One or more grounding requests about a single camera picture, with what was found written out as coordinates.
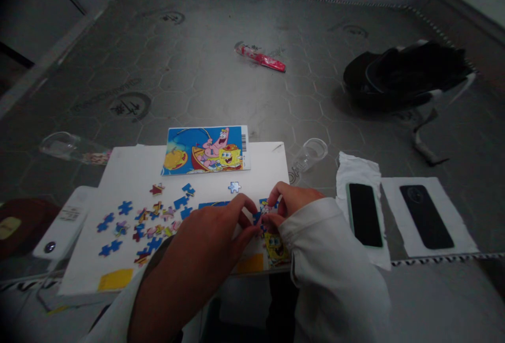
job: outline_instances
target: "black phone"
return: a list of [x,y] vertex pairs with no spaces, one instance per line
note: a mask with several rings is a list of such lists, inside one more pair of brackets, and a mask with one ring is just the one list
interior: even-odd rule
[[354,236],[365,246],[382,247],[373,188],[365,184],[347,184],[347,203]]
[[422,185],[403,185],[400,192],[426,248],[454,247],[454,242],[426,188]]

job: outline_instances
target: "white board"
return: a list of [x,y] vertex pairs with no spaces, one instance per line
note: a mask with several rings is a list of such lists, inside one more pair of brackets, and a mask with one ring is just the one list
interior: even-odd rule
[[[240,192],[255,201],[259,211],[259,200],[267,198],[273,186],[278,181],[289,182],[286,164],[286,154],[282,142],[250,143],[251,170],[209,173],[201,175],[160,176],[160,168],[165,158],[166,146],[136,146],[116,147],[104,171],[102,181],[97,191],[88,217],[84,223],[75,250],[68,264],[60,295],[95,293],[103,275],[120,269],[134,269],[134,275],[139,268],[134,264],[136,253],[143,250],[150,239],[144,237],[140,242],[133,240],[134,218],[137,211],[146,207],[152,210],[153,204],[162,201],[164,208],[185,195],[182,187],[190,183],[195,190],[195,196],[190,197],[188,208],[198,209],[198,204],[228,201],[235,197],[228,186],[231,181],[238,181]],[[163,194],[153,196],[149,190],[153,184],[163,183]],[[118,206],[123,201],[132,201],[133,210],[128,216],[118,215]],[[180,220],[180,211],[175,213]],[[97,232],[97,225],[109,213],[114,213],[114,221],[107,230]],[[123,243],[116,252],[103,257],[98,254],[102,247],[116,239],[114,232],[117,222],[126,220],[130,225],[126,235],[117,238]],[[160,218],[149,219],[149,227],[166,225]],[[263,252],[261,240],[253,240],[247,247],[247,254]],[[264,269],[268,268],[265,260]]]

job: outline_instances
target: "finger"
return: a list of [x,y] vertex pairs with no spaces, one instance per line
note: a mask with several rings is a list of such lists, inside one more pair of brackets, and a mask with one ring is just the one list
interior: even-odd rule
[[283,217],[286,217],[288,215],[288,207],[286,206],[286,200],[284,200],[284,197],[281,198],[279,201],[279,207],[277,208],[277,214],[282,215]]
[[262,220],[263,224],[267,225],[267,227],[278,228],[286,219],[275,213],[267,213],[263,215]]
[[242,230],[242,232],[231,242],[231,257],[233,258],[233,265],[238,262],[242,253],[247,245],[256,235],[261,231],[259,226],[249,226]]
[[249,210],[251,214],[256,214],[258,212],[254,201],[247,197],[244,193],[239,193],[228,205],[226,205],[226,207],[228,210],[231,210],[232,215],[237,216],[237,220],[242,208],[244,207]]
[[243,211],[240,211],[240,215],[238,216],[238,224],[243,229],[252,226],[251,221],[247,218]]
[[274,206],[279,197],[281,195],[284,195],[288,189],[288,184],[286,184],[284,181],[279,181],[270,192],[270,196],[268,196],[268,206]]

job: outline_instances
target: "white paper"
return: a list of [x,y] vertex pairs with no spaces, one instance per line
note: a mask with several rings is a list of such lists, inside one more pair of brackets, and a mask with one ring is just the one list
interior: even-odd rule
[[[286,164],[286,154],[282,142],[250,143],[251,170],[228,171],[212,175],[179,175],[161,176],[160,163],[163,163],[166,146],[136,146],[114,148],[109,163],[98,188],[97,197],[90,209],[83,225],[77,245],[68,264],[60,295],[73,295],[97,292],[101,277],[119,269],[133,268],[134,274],[139,268],[134,264],[136,253],[142,251],[147,242],[146,237],[140,242],[132,239],[134,233],[134,218],[137,211],[147,207],[152,210],[153,204],[162,201],[165,208],[184,196],[182,187],[190,183],[195,190],[195,196],[189,198],[186,205],[193,210],[198,204],[228,201],[237,193],[230,193],[228,186],[231,181],[240,183],[240,192],[249,196],[258,207],[259,200],[268,197],[270,191],[278,181],[289,182]],[[153,184],[162,183],[165,189],[160,196],[153,196],[149,190]],[[118,216],[117,207],[122,201],[132,201],[133,210],[128,216]],[[180,220],[180,211],[175,213],[176,220]],[[104,217],[114,212],[115,219],[105,231],[97,233],[97,225]],[[126,235],[118,240],[123,243],[116,252],[109,256],[99,256],[101,248],[116,239],[114,236],[117,222],[126,220],[130,225]],[[149,227],[167,225],[162,219],[156,218],[146,221]],[[264,269],[268,269],[268,257],[263,251],[261,239],[253,239],[246,249],[246,255],[264,252]]]
[[368,259],[372,264],[385,270],[391,270],[391,258],[386,240],[386,228],[384,225],[384,214],[380,204],[380,170],[377,163],[361,159],[343,152],[339,154],[340,165],[337,171],[337,201],[338,207],[344,212],[344,216],[349,223],[349,207],[347,204],[347,184],[357,183],[370,185],[376,195],[375,203],[379,216],[380,232],[384,239],[382,248],[365,247]]
[[[429,249],[423,244],[416,224],[414,223],[400,186],[403,185],[423,185],[426,187],[435,207],[437,208],[444,225],[447,227],[454,248]],[[384,194],[389,203],[396,224],[403,238],[405,250],[410,257],[426,257],[453,254],[469,254],[479,252],[477,245],[468,233],[468,230],[452,204],[451,200],[443,190],[442,185],[436,177],[391,177],[382,179]]]

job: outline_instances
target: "clear plastic cup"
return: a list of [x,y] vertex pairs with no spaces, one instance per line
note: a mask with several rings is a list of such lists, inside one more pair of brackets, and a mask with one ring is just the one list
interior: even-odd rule
[[111,153],[109,148],[101,144],[67,132],[54,133],[44,138],[39,150],[63,160],[93,165],[106,165]]
[[301,174],[328,154],[328,146],[318,138],[306,141],[291,163],[289,182],[294,185],[300,181]]

